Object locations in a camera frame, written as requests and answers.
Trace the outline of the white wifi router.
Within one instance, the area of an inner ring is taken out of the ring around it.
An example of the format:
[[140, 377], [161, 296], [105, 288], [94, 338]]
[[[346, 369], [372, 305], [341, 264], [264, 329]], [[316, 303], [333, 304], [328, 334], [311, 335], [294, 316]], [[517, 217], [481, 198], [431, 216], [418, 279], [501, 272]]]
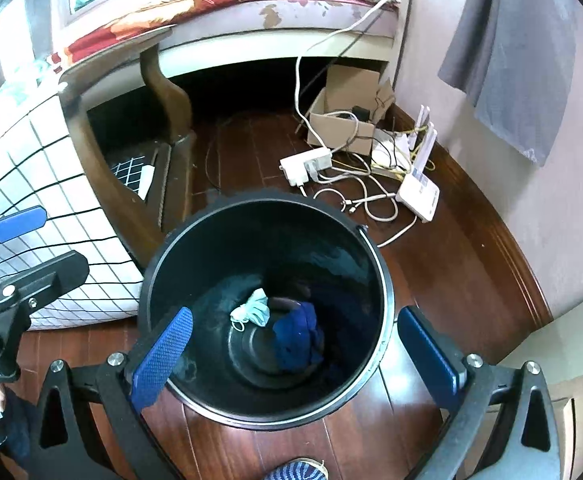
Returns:
[[435, 215], [440, 190], [425, 174], [425, 168], [435, 146], [438, 131], [430, 120], [430, 108], [422, 105], [414, 129], [421, 133], [415, 145], [415, 157], [410, 170], [403, 177], [398, 196], [410, 211], [423, 222], [430, 222]]

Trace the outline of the crumpled dark blue cloth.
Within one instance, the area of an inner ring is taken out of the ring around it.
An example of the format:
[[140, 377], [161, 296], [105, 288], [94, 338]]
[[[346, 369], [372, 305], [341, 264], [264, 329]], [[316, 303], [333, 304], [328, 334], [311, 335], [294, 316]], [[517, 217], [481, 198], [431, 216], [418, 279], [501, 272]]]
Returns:
[[313, 304], [301, 302], [273, 325], [276, 363], [285, 372], [300, 373], [323, 361], [324, 334]]

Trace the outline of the lavender padded bed base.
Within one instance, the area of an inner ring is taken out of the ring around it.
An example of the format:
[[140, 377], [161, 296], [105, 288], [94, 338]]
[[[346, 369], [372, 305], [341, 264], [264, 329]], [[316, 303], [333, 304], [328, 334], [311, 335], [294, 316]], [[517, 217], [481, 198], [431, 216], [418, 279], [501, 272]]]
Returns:
[[197, 70], [309, 55], [387, 62], [392, 55], [399, 11], [374, 13], [350, 32], [344, 29], [371, 7], [353, 0], [266, 0], [228, 6], [182, 24], [145, 32], [83, 97], [90, 107], [142, 87], [140, 52], [159, 49], [159, 67], [172, 78]]

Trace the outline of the open cardboard box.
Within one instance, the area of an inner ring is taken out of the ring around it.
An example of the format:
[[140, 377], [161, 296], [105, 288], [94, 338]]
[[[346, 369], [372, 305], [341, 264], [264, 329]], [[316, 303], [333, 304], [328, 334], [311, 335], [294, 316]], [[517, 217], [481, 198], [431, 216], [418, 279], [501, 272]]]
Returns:
[[325, 87], [310, 106], [307, 141], [321, 146], [314, 135], [317, 132], [331, 150], [369, 156], [376, 126], [393, 102], [391, 82], [380, 82], [379, 73], [333, 65], [327, 70]]

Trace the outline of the grey hanging curtain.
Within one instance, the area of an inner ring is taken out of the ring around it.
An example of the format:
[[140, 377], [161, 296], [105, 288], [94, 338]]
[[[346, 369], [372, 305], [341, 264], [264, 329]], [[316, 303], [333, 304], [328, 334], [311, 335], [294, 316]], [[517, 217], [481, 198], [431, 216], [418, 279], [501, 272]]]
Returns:
[[438, 76], [474, 116], [542, 166], [563, 121], [576, 58], [576, 0], [466, 0]]

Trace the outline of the crumpled light blue face mask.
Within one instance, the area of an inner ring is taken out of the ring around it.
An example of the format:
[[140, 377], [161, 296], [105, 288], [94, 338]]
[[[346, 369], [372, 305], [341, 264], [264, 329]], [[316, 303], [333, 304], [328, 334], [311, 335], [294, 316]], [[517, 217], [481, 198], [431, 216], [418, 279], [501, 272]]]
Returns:
[[252, 323], [257, 327], [266, 327], [270, 320], [268, 296], [262, 288], [256, 289], [249, 298], [230, 313], [232, 327], [243, 333], [246, 325]]

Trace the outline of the black round trash bin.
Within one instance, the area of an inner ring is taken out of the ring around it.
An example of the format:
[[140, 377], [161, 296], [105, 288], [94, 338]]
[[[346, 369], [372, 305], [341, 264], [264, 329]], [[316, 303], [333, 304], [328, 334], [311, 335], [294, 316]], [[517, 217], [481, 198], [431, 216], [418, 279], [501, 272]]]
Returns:
[[352, 399], [395, 319], [383, 257], [335, 207], [264, 188], [221, 198], [172, 231], [147, 266], [139, 323], [193, 315], [167, 385], [221, 424], [282, 430]]

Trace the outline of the white power strip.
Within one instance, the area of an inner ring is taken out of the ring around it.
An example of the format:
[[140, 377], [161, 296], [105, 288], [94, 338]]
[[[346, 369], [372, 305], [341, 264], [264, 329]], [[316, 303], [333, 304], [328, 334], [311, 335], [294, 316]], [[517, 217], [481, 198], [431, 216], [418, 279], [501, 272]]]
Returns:
[[300, 188], [310, 180], [316, 181], [317, 174], [329, 168], [331, 168], [329, 148], [313, 148], [280, 160], [280, 169], [284, 177], [290, 186], [295, 188]]

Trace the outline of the blue striped slipper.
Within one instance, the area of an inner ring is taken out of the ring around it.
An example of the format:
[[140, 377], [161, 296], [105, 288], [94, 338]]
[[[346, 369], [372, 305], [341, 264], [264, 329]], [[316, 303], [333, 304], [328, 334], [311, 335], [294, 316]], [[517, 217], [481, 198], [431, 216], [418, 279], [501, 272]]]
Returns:
[[328, 480], [325, 464], [310, 457], [298, 457], [280, 465], [264, 476], [264, 480]]

